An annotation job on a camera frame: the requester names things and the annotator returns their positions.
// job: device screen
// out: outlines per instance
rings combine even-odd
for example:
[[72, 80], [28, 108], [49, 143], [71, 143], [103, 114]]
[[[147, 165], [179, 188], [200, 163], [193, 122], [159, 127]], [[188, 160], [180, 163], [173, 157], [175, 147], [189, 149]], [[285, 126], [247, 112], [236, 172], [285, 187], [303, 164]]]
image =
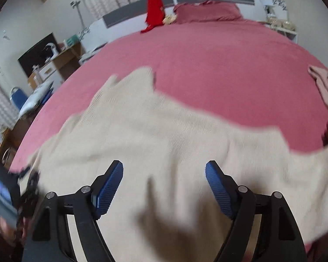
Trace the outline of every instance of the device screen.
[[12, 203], [10, 192], [1, 181], [0, 181], [0, 195], [4, 197], [7, 201]]

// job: blue gripper pad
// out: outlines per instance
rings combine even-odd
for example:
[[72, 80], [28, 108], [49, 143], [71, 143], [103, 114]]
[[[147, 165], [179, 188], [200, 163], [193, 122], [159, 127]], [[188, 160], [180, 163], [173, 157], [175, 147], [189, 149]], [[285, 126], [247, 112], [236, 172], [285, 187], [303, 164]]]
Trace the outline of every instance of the blue gripper pad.
[[95, 207], [96, 220], [107, 213], [123, 178], [123, 172], [123, 164], [120, 161], [113, 161], [106, 173], [98, 176], [92, 184], [91, 202]]
[[206, 164], [205, 177], [207, 178], [215, 199], [221, 211], [230, 219], [233, 219], [235, 211], [232, 209], [231, 197], [222, 183], [221, 175], [225, 176], [215, 161], [210, 161]]

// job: pillow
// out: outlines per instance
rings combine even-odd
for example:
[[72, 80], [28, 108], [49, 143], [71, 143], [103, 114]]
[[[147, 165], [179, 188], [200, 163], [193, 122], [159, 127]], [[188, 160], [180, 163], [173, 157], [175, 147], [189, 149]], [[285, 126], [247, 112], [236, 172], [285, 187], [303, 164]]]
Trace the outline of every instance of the pillow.
[[52, 84], [53, 81], [45, 81], [33, 91], [33, 93], [28, 97], [27, 101], [24, 103], [21, 110], [19, 111], [19, 118], [21, 118], [28, 112], [34, 111], [38, 107], [41, 100], [51, 89]]
[[176, 23], [236, 21], [242, 20], [242, 15], [235, 3], [206, 1], [200, 4], [178, 4], [174, 7], [177, 14]]

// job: ribbed blue pad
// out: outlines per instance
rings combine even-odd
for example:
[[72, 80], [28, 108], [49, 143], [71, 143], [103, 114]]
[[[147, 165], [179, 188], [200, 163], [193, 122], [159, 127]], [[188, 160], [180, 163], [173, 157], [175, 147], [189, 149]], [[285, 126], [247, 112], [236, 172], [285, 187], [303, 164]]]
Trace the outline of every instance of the ribbed blue pad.
[[210, 163], [207, 163], [205, 166], [205, 176], [221, 211], [232, 219], [234, 213], [231, 208], [231, 198], [223, 186], [215, 168]]
[[119, 184], [123, 178], [123, 172], [123, 164], [119, 162], [110, 174], [100, 193], [98, 194], [96, 203], [96, 214], [98, 216], [102, 216], [107, 213], [114, 195], [119, 187]]

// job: metal screw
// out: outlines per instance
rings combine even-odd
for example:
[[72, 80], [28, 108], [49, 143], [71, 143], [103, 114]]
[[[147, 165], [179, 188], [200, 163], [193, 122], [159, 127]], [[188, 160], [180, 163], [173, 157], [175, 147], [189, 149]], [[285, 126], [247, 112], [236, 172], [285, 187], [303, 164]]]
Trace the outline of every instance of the metal screw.
[[81, 188], [82, 193], [90, 192], [90, 190], [91, 190], [90, 186], [84, 186], [84, 187]]
[[281, 198], [282, 198], [282, 194], [281, 194], [280, 192], [278, 192], [278, 191], [276, 191], [276, 192], [274, 193], [274, 196], [275, 196], [276, 198], [278, 198], [278, 199], [281, 199]]
[[51, 198], [53, 198], [53, 196], [54, 196], [54, 192], [49, 192], [46, 194], [47, 199], [51, 199]]
[[248, 191], [248, 188], [242, 185], [238, 187], [238, 191], [242, 193], [246, 193]]

